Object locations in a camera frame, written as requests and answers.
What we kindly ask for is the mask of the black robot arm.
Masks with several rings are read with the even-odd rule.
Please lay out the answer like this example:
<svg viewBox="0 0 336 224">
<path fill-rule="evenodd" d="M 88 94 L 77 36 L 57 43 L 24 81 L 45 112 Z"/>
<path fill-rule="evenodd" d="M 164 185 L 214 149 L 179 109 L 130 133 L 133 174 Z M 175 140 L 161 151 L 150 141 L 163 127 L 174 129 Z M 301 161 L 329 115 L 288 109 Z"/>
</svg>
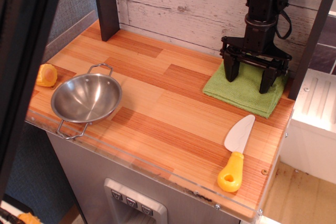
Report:
<svg viewBox="0 0 336 224">
<path fill-rule="evenodd" d="M 224 60 L 225 76 L 229 82 L 239 74 L 240 63 L 262 68 L 259 92 L 267 93 L 276 78 L 288 71 L 291 55 L 274 44 L 274 37 L 286 39 L 291 34 L 280 35 L 277 24 L 280 15 L 287 21 L 290 18 L 284 11 L 288 0 L 247 0 L 248 13 L 245 16 L 245 35 L 243 38 L 222 38 L 221 55 Z"/>
</svg>

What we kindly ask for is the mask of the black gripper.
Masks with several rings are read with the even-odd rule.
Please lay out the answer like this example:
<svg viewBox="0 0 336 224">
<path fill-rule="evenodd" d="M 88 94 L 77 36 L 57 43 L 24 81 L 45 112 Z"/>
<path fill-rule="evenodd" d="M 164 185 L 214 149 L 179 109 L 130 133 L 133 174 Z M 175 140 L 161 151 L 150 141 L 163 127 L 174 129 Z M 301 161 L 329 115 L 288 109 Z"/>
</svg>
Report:
<svg viewBox="0 0 336 224">
<path fill-rule="evenodd" d="M 291 56 L 274 44 L 277 19 L 258 22 L 246 18 L 244 37 L 222 37 L 221 55 L 224 59 L 225 76 L 229 82 L 239 74 L 240 63 L 264 69 L 259 93 L 265 94 L 277 76 L 288 72 Z"/>
</svg>

